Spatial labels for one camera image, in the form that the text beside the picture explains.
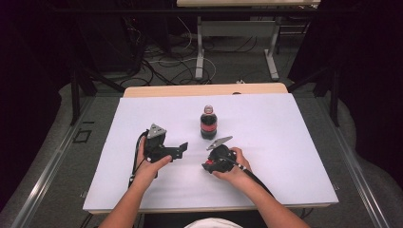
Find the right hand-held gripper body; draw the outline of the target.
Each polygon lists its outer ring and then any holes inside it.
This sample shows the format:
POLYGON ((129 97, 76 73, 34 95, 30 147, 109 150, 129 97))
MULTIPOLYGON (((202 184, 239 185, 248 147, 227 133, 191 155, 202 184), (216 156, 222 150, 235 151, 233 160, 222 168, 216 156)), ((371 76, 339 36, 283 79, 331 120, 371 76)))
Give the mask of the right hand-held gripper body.
POLYGON ((209 155, 216 154, 218 156, 215 161, 212 161, 212 164, 219 168, 218 172, 229 172, 236 164, 236 153, 225 145, 231 139, 232 136, 216 139, 206 148, 209 155))

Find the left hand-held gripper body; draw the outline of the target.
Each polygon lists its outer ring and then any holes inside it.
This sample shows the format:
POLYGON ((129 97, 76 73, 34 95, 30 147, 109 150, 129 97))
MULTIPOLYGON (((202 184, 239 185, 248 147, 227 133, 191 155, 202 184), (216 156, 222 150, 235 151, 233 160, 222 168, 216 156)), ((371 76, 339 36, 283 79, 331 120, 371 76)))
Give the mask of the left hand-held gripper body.
POLYGON ((166 130, 153 123, 147 131, 144 143, 144 156, 148 162, 154 163, 166 157, 163 153, 166 130))

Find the cola bottle with red label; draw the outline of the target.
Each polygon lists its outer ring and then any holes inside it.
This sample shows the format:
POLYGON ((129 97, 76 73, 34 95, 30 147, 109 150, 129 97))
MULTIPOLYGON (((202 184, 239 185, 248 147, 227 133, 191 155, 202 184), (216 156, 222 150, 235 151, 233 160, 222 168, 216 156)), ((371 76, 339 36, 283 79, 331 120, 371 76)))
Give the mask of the cola bottle with red label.
POLYGON ((218 117, 212 105, 206 105, 201 114, 201 136, 212 140, 217 134, 218 117))

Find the person's right hand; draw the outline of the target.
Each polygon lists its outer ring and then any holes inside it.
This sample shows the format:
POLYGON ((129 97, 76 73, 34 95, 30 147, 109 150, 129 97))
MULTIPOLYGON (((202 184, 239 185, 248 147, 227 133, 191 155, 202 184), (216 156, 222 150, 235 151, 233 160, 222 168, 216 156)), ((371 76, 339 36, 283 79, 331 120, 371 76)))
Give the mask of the person's right hand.
MULTIPOLYGON (((232 150, 236 153, 236 162, 248 170, 251 170, 249 161, 243 156, 242 150, 237 147, 232 147, 232 150)), ((239 190, 249 188, 254 183, 254 181, 238 167, 233 167, 231 171, 225 173, 214 171, 213 175, 218 179, 228 181, 239 190)))

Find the person's left hand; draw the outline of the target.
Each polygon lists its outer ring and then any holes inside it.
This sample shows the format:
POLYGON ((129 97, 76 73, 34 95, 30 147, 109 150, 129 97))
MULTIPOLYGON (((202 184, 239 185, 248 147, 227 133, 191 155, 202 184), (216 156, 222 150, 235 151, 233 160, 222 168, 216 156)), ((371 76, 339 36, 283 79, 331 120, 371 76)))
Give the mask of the person's left hand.
POLYGON ((155 179, 158 171, 172 161, 171 156, 166 156, 159 161, 151 163, 144 156, 145 137, 141 137, 137 152, 135 176, 132 185, 137 188, 147 189, 155 179))

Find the white table cover sheet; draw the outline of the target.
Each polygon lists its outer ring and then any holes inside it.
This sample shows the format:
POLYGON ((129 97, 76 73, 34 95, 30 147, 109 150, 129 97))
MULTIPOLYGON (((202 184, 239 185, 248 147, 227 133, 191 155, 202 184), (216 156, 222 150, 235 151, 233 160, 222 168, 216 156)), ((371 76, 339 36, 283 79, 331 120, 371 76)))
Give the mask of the white table cover sheet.
POLYGON ((209 141, 200 116, 212 105, 218 137, 239 147, 253 173, 288 207, 329 206, 338 201, 295 98, 289 93, 122 98, 84 203, 107 213, 127 189, 138 137, 152 124, 166 129, 165 145, 188 148, 160 170, 144 194, 145 213, 251 209, 253 203, 202 168, 209 141))

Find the person's white clothing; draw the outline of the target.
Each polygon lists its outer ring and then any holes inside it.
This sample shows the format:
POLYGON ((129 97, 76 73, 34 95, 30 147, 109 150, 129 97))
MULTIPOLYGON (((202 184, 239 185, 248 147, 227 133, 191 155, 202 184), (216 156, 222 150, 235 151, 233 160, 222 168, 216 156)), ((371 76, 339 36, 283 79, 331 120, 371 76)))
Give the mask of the person's white clothing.
POLYGON ((187 224, 183 228, 242 228, 235 222, 223 218, 203 218, 187 224))

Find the square floor hatch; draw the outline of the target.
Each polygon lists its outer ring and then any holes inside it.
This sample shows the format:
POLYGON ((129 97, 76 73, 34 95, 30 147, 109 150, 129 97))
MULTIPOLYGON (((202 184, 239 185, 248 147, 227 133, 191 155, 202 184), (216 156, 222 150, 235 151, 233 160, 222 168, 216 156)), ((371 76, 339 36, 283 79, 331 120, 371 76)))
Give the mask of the square floor hatch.
POLYGON ((74 143, 87 143, 91 133, 92 133, 91 130, 79 129, 77 134, 73 138, 73 142, 74 143))

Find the black metal stand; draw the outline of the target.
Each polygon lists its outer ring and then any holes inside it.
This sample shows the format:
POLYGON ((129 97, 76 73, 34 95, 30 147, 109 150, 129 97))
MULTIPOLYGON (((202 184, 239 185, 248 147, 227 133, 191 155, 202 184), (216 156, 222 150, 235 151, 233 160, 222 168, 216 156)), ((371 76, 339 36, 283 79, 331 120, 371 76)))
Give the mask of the black metal stand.
POLYGON ((324 97, 327 91, 330 91, 329 115, 336 127, 339 127, 338 122, 338 95, 339 95, 339 79, 340 72, 335 66, 324 66, 314 73, 304 77, 299 82, 293 83, 287 87, 287 90, 292 93, 297 88, 306 85, 307 83, 317 80, 317 85, 314 88, 316 97, 324 97))
POLYGON ((125 88, 117 85, 107 79, 102 74, 92 70, 80 63, 73 64, 70 68, 70 87, 72 101, 72 119, 71 125, 75 125, 81 117, 80 91, 83 91, 87 96, 95 96, 98 92, 93 80, 99 81, 102 84, 113 88, 118 92, 124 92, 125 88))

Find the white-legged desk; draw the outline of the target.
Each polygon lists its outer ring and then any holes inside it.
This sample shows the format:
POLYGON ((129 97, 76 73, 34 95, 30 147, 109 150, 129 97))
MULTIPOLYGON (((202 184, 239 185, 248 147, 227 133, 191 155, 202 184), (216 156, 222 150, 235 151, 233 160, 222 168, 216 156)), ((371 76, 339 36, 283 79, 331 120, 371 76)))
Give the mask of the white-legged desk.
MULTIPOLYGON (((187 10, 300 10, 302 7, 316 7, 321 0, 177 0, 177 6, 187 10)), ((198 56, 195 79, 203 76, 204 37, 268 37, 270 46, 264 51, 269 76, 278 81, 278 70, 273 59, 281 24, 280 16, 259 19, 249 16, 248 20, 240 19, 204 19, 197 17, 198 56)))

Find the metal floor rail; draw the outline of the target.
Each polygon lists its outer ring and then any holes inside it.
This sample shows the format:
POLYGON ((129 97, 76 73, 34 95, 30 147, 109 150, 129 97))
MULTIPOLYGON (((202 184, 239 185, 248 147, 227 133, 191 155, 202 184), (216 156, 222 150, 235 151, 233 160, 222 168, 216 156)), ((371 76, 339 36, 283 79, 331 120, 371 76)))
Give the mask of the metal floor rail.
POLYGON ((69 98, 63 99, 29 172, 1 214, 3 228, 81 228, 86 224, 88 212, 83 205, 99 155, 90 113, 95 100, 83 99, 81 117, 71 125, 69 98), (79 129, 92 131, 87 143, 73 142, 79 129))
POLYGON ((330 117, 330 107, 327 105, 326 99, 319 97, 317 103, 320 106, 322 114, 328 125, 333 130, 338 145, 341 147, 341 157, 349 171, 351 179, 355 185, 355 189, 363 202, 366 211, 374 225, 374 228, 391 228, 390 223, 384 216, 377 200, 374 197, 374 193, 363 175, 363 170, 353 152, 353 149, 348 145, 345 137, 342 134, 341 129, 334 124, 334 121, 330 117))

